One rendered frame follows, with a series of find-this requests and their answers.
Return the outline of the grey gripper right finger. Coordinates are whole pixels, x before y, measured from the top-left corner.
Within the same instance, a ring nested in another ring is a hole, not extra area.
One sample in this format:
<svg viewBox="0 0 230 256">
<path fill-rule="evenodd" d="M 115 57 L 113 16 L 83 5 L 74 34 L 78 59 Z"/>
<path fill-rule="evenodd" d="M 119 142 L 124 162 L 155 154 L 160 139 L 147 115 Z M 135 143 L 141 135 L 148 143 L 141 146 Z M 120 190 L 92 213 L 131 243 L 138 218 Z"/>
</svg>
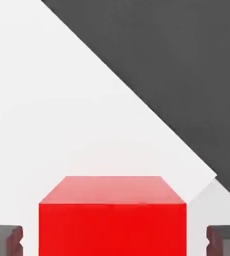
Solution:
<svg viewBox="0 0 230 256">
<path fill-rule="evenodd" d="M 230 225 L 209 225 L 206 256 L 230 256 Z"/>
</svg>

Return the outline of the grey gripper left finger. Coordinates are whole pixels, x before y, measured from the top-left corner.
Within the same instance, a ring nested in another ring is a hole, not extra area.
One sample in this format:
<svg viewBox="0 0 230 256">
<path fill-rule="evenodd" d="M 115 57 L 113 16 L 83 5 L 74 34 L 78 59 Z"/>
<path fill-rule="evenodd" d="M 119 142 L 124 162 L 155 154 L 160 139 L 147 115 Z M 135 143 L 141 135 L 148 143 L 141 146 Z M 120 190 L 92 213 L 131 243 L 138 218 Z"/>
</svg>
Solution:
<svg viewBox="0 0 230 256">
<path fill-rule="evenodd" d="M 0 256 L 23 256 L 22 238 L 22 226 L 0 225 Z"/>
</svg>

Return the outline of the small red cube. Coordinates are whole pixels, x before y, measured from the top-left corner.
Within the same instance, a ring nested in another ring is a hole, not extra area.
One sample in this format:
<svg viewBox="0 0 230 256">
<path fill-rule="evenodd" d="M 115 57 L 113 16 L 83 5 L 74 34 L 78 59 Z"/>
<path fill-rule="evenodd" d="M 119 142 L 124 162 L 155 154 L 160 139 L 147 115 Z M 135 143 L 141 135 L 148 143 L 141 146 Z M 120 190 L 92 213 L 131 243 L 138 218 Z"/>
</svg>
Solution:
<svg viewBox="0 0 230 256">
<path fill-rule="evenodd" d="M 67 176 L 39 204 L 39 256 L 186 256 L 186 214 L 159 176 Z"/>
</svg>

